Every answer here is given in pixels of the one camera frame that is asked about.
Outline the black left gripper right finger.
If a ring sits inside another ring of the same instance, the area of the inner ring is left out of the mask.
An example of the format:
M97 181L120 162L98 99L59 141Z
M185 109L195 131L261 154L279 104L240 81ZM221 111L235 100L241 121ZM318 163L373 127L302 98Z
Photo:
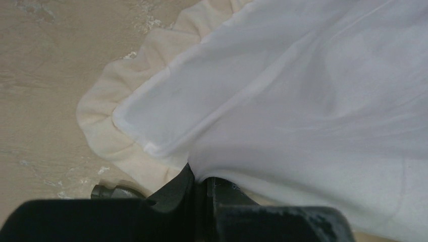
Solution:
M263 206L234 183L210 177L206 185L206 241L354 241L337 209Z

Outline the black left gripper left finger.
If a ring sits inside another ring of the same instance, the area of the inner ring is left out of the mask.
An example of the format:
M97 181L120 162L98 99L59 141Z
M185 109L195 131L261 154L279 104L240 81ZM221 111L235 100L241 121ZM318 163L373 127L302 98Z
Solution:
M194 241L189 166L146 199L32 200L1 228L1 241Z

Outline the dark green cream-frilled pillowcase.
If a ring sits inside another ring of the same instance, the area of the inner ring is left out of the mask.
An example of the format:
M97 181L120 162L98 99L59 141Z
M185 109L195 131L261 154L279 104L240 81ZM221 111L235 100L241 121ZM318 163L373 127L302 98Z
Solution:
M77 121L147 191L189 164L427 241L427 1L200 1L108 64Z

